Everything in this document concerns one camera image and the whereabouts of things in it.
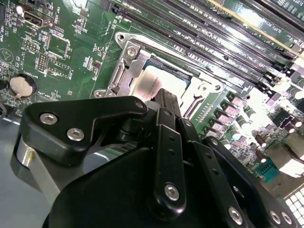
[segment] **gray surface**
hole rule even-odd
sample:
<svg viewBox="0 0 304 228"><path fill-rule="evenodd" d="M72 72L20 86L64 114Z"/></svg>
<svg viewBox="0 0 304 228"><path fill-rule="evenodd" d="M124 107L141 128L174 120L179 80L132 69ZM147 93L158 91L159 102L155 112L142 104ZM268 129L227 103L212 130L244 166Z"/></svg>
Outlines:
<svg viewBox="0 0 304 228"><path fill-rule="evenodd" d="M18 126L0 122L0 227L41 228L50 205L37 190L19 180L10 168Z"/></svg>

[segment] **motherboard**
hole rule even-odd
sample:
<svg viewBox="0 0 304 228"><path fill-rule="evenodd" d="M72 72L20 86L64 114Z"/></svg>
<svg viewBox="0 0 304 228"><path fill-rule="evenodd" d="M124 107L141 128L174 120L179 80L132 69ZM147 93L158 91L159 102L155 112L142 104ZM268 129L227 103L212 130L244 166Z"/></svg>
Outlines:
<svg viewBox="0 0 304 228"><path fill-rule="evenodd" d="M302 0L0 0L0 119L165 88L264 182L299 177L303 48Z"/></svg>

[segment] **integrated circuit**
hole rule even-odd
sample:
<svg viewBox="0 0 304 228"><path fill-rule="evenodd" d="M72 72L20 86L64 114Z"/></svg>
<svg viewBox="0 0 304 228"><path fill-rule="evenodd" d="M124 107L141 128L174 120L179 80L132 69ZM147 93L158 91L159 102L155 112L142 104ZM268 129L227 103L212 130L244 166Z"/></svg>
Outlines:
<svg viewBox="0 0 304 228"><path fill-rule="evenodd" d="M87 16L89 15L89 10L86 9L86 8L81 8L79 14L80 14L81 16L87 17Z"/></svg>
<svg viewBox="0 0 304 228"><path fill-rule="evenodd" d="M69 50L70 43L68 40L63 39L52 33L48 36L47 51L55 56L65 59Z"/></svg>

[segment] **green circuit board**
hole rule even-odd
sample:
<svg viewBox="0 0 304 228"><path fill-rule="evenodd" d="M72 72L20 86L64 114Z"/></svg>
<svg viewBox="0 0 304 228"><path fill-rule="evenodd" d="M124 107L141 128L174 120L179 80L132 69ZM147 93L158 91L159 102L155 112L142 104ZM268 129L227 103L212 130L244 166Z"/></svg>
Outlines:
<svg viewBox="0 0 304 228"><path fill-rule="evenodd" d="M35 102L94 98L95 90L108 87L122 51L115 34L142 34L227 82L223 92L209 94L191 118L204 137L215 111L230 93L245 99L265 74L277 75L276 66L290 65L304 47L304 33L298 27L275 20L264 8L254 10L250 0L216 2L222 7L210 0L0 0L0 80L9 82L22 73L37 84L35 94L22 99L7 86L0 90L0 102L22 116ZM304 18L301 0L272 2L294 17ZM20 15L19 5L29 7L29 14ZM223 9L253 21L267 36ZM34 25L29 19L32 15L43 17L47 24ZM298 49L291 52L294 46ZM277 105L265 113L275 115L282 106L297 102L283 92ZM295 116L303 119L302 113ZM265 124L254 131L271 134L272 140L286 135L266 131ZM226 134L221 132L219 138ZM248 141L232 142L231 152L251 172L259 166Z"/></svg>

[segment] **usb port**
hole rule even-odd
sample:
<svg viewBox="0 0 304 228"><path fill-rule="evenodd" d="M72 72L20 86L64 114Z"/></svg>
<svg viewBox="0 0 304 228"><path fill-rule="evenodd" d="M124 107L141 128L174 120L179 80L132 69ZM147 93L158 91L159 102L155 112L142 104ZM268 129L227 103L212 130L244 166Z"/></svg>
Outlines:
<svg viewBox="0 0 304 228"><path fill-rule="evenodd" d="M25 11L24 20L27 23L38 26L40 28L48 26L53 21L51 17L38 11L32 11L31 13Z"/></svg>

